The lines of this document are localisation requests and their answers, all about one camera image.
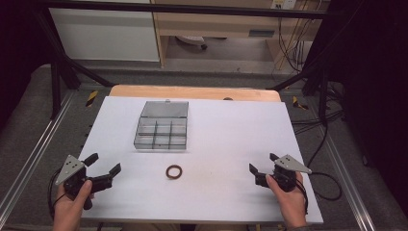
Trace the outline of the clear plastic compartment box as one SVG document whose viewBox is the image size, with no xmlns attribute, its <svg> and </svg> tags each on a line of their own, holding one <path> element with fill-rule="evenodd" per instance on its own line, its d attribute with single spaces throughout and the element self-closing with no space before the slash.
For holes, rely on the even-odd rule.
<svg viewBox="0 0 408 231">
<path fill-rule="evenodd" d="M 188 101 L 146 101 L 140 114 L 134 146 L 138 151 L 187 149 Z"/>
</svg>

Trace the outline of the white cabinet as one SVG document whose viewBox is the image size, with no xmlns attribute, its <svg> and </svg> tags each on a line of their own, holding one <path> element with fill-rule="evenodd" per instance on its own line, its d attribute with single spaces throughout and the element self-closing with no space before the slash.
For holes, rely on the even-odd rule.
<svg viewBox="0 0 408 231">
<path fill-rule="evenodd" d="M 152 13 L 50 9 L 65 53 L 75 60 L 159 58 Z"/>
</svg>

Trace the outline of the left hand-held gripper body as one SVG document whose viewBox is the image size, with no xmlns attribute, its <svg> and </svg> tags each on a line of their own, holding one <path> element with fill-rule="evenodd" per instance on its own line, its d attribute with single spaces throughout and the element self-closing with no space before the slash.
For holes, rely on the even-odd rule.
<svg viewBox="0 0 408 231">
<path fill-rule="evenodd" d="M 64 186 L 65 195 L 71 200 L 77 196 L 79 190 L 87 180 L 92 182 L 90 193 L 101 192 L 113 186 L 114 178 L 110 176 L 109 172 L 96 177 L 87 176 L 87 166 L 83 161 L 68 155 L 55 180 L 57 186 Z"/>
</svg>

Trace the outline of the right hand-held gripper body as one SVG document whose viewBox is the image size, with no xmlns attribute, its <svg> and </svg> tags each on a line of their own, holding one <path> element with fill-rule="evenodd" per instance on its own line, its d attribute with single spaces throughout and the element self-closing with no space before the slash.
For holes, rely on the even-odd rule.
<svg viewBox="0 0 408 231">
<path fill-rule="evenodd" d="M 289 193 L 295 188 L 299 188 L 304 193 L 306 192 L 303 185 L 297 180 L 296 174 L 298 172 L 311 174 L 312 171 L 308 167 L 301 164 L 291 155 L 279 157 L 279 159 L 273 163 L 274 170 L 272 178 L 277 182 L 282 191 Z"/>
</svg>

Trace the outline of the person's right hand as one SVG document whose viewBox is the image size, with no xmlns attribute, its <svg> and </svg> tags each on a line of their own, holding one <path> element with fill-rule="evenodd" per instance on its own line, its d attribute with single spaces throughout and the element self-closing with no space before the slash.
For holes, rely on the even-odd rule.
<svg viewBox="0 0 408 231">
<path fill-rule="evenodd" d="M 287 229 L 294 231 L 306 227 L 305 197 L 302 191 L 295 189 L 292 192 L 284 192 L 271 175 L 267 175 L 266 180 L 277 198 Z"/>
</svg>

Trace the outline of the black metal frame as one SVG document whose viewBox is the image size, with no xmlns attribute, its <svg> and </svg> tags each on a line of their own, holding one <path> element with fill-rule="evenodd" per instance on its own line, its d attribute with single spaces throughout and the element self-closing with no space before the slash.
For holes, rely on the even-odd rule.
<svg viewBox="0 0 408 231">
<path fill-rule="evenodd" d="M 233 15 L 250 17 L 274 17 L 274 18 L 307 18 L 307 19 L 337 19 L 343 16 L 343 12 L 312 12 L 297 10 L 267 10 L 256 8 L 239 7 L 216 7 L 216 6 L 195 6 L 195 5 L 174 5 L 174 4 L 150 4 L 150 3 L 120 3 L 120 2 L 100 2 L 86 0 L 36 0 L 33 2 L 35 11 L 33 15 L 40 28 L 47 37 L 51 46 L 51 73 L 53 90 L 53 114 L 55 117 L 61 109 L 60 78 L 63 78 L 69 89 L 78 89 L 80 81 L 75 70 L 85 74 L 90 79 L 105 87 L 113 87 L 111 83 L 81 64 L 69 58 L 63 49 L 62 43 L 58 39 L 58 33 L 54 32 L 45 19 L 44 11 L 53 9 L 73 9 L 73 10 L 94 10 L 110 12 L 143 12 L 143 13 L 176 13 L 176 14 L 213 14 L 213 15 Z"/>
</svg>

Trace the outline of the white board sheet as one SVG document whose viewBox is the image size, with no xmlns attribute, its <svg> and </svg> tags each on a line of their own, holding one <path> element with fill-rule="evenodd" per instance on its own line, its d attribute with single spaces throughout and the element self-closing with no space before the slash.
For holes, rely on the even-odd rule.
<svg viewBox="0 0 408 231">
<path fill-rule="evenodd" d="M 87 219 L 114 222 L 267 223 L 281 220 L 271 190 L 256 185 L 252 164 L 270 172 L 269 153 L 301 158 L 282 102 L 189 102 L 187 149 L 141 152 L 134 146 L 137 97 L 103 101 L 81 156 L 97 153 L 90 176 L 114 165 L 113 186 L 96 194 Z"/>
</svg>

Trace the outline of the person's left hand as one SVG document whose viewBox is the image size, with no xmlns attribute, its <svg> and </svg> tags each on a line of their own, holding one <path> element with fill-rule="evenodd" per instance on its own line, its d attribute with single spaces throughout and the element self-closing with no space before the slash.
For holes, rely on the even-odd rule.
<svg viewBox="0 0 408 231">
<path fill-rule="evenodd" d="M 83 207 L 90 196 L 92 182 L 87 180 L 77 196 L 71 200 L 65 195 L 64 186 L 57 190 L 53 231 L 79 231 Z"/>
</svg>

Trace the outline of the white power strip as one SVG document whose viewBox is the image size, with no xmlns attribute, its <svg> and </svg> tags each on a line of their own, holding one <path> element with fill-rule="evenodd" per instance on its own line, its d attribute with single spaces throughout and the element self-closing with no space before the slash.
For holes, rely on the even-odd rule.
<svg viewBox="0 0 408 231">
<path fill-rule="evenodd" d="M 277 10 L 292 10 L 296 0 L 272 0 L 271 8 Z"/>
</svg>

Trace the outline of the wooden table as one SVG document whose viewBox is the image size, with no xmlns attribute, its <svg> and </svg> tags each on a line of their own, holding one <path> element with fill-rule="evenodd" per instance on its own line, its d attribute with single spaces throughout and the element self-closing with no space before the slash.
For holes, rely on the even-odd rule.
<svg viewBox="0 0 408 231">
<path fill-rule="evenodd" d="M 112 87 L 110 96 L 155 97 L 155 98 L 191 98 L 217 99 L 231 98 L 235 101 L 266 101 L 280 102 L 281 98 L 275 90 L 201 88 L 174 86 L 132 86 L 117 85 Z"/>
</svg>

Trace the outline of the yellow black tape marker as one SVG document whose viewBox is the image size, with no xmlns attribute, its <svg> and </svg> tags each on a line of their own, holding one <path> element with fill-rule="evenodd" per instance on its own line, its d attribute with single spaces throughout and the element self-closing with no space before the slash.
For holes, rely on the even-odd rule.
<svg viewBox="0 0 408 231">
<path fill-rule="evenodd" d="M 309 107 L 307 105 L 302 105 L 299 103 L 296 96 L 293 96 L 293 106 L 302 110 L 309 110 Z"/>
<path fill-rule="evenodd" d="M 86 103 L 86 107 L 90 107 L 98 94 L 98 90 L 94 90 L 90 93 L 89 98 Z"/>
</svg>

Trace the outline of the aluminium floor rail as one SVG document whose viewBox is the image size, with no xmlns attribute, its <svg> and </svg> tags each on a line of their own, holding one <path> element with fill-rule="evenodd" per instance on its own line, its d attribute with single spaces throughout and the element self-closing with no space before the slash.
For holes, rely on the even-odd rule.
<svg viewBox="0 0 408 231">
<path fill-rule="evenodd" d="M 57 113 L 56 117 L 51 119 L 43 133 L 41 134 L 36 146 L 31 151 L 28 159 L 23 165 L 22 169 L 16 176 L 13 184 L 9 188 L 6 195 L 0 202 L 0 229 L 5 225 L 7 219 L 9 218 L 15 204 L 17 203 L 19 197 L 22 195 L 28 181 L 33 175 L 43 153 L 45 152 L 48 144 L 51 142 L 54 134 L 59 128 L 64 116 L 71 105 L 72 98 L 76 95 L 76 90 L 69 90 L 63 99 L 61 104 L 61 110 Z"/>
<path fill-rule="evenodd" d="M 318 131 L 323 137 L 323 156 L 328 160 L 328 165 L 331 166 L 331 171 L 336 175 L 336 178 L 343 189 L 343 195 L 347 200 L 359 229 L 361 231 L 375 231 L 375 225 L 371 219 L 370 213 L 341 158 L 340 151 L 328 132 L 328 127 L 320 126 Z"/>
</svg>

